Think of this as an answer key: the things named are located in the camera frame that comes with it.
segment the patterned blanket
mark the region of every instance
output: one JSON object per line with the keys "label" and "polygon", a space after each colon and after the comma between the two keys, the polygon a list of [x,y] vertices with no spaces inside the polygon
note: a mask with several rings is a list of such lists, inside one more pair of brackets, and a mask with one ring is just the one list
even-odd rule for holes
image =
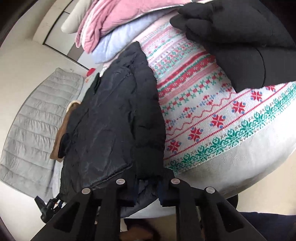
{"label": "patterned blanket", "polygon": [[165,166],[176,174],[239,145],[295,100],[295,82],[235,93],[215,57],[169,23],[141,46],[166,123]]}

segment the silver screw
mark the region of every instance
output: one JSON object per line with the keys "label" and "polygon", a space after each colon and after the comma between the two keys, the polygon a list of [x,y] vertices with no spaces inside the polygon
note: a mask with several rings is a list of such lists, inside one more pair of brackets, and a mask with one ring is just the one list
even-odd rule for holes
{"label": "silver screw", "polygon": [[89,194],[90,192],[91,192],[91,190],[89,188],[83,188],[82,189],[83,194]]}
{"label": "silver screw", "polygon": [[180,180],[177,179],[177,178],[173,178],[173,179],[171,180],[171,183],[172,183],[172,184],[179,184],[179,183],[180,183]]}
{"label": "silver screw", "polygon": [[215,189],[212,187],[207,187],[205,190],[207,191],[207,193],[210,193],[210,194],[213,194],[215,192]]}
{"label": "silver screw", "polygon": [[116,180],[116,183],[117,183],[118,185],[122,185],[122,184],[125,183],[125,180],[122,179],[122,178],[120,178],[120,179],[117,179],[117,180]]}

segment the white pillow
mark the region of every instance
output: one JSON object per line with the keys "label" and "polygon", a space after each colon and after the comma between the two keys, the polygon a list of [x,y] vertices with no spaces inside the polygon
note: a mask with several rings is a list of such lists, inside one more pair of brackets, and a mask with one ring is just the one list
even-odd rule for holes
{"label": "white pillow", "polygon": [[73,11],[61,26],[61,30],[66,34],[76,33],[78,27],[94,0],[79,0]]}

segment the black puffer jacket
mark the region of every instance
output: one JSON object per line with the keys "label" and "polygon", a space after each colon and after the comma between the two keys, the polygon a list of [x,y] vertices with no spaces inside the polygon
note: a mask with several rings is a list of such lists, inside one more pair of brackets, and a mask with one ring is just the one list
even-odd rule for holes
{"label": "black puffer jacket", "polygon": [[[96,77],[70,116],[59,156],[65,156],[60,194],[69,201],[84,187],[105,187],[135,164],[140,179],[162,174],[165,123],[156,79],[140,44],[131,44],[102,78]],[[138,204],[156,200],[154,186],[140,183]]]}
{"label": "black puffer jacket", "polygon": [[170,22],[216,57],[240,92],[296,80],[296,17],[289,6],[296,10],[291,0],[189,3]]}

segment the red object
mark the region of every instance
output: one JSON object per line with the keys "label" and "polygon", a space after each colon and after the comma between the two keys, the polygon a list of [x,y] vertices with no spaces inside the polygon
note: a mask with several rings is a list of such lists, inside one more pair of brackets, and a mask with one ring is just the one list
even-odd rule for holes
{"label": "red object", "polygon": [[91,68],[91,69],[87,72],[86,76],[87,76],[87,77],[90,76],[95,70],[96,70],[95,68]]}

